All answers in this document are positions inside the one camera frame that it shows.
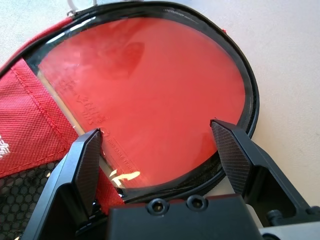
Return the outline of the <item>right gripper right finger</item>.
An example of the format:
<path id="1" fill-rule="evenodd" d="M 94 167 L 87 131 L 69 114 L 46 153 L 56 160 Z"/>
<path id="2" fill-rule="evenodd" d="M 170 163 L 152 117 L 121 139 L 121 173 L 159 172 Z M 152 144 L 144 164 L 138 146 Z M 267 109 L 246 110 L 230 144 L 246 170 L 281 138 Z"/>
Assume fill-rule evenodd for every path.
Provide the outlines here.
<path id="1" fill-rule="evenodd" d="M 286 175 L 240 127 L 213 119 L 210 126 L 222 168 L 235 193 L 260 220 L 314 220 L 309 206 Z"/>

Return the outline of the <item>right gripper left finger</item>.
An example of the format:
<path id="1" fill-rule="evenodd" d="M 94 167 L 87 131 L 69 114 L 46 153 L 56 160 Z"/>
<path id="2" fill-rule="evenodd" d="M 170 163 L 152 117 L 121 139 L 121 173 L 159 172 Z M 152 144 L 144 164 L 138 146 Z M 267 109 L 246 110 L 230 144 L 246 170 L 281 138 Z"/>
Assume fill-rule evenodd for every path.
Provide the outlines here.
<path id="1" fill-rule="evenodd" d="M 107 218 L 100 211 L 93 213 L 101 143 L 98 128 L 73 142 L 48 178 L 22 239 L 105 239 Z"/>

